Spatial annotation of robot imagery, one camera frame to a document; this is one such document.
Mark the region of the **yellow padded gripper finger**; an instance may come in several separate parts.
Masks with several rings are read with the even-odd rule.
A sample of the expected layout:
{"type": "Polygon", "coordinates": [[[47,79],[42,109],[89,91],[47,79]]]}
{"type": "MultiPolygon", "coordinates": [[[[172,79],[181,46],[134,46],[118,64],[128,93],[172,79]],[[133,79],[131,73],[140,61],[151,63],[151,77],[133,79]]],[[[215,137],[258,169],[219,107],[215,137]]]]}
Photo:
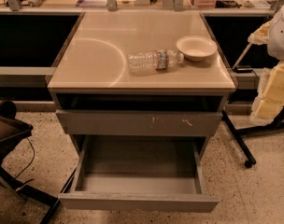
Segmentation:
{"type": "Polygon", "coordinates": [[[248,42],[254,45],[267,44],[269,40],[270,21],[264,23],[256,31],[250,34],[248,42]]]}
{"type": "Polygon", "coordinates": [[[249,119],[255,125],[270,124],[284,106],[284,61],[263,69],[257,92],[249,119]]]}

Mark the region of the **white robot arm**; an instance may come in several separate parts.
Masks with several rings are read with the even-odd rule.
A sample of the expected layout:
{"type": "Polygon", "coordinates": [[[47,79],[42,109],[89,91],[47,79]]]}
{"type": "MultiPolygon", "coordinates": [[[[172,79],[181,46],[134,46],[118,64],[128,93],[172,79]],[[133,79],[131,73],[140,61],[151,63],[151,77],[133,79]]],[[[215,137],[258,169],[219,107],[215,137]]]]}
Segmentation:
{"type": "Polygon", "coordinates": [[[267,45],[267,52],[278,60],[272,69],[264,68],[254,99],[250,120],[255,125],[270,124],[284,106],[284,5],[272,20],[263,24],[248,37],[255,45],[267,45]]]}

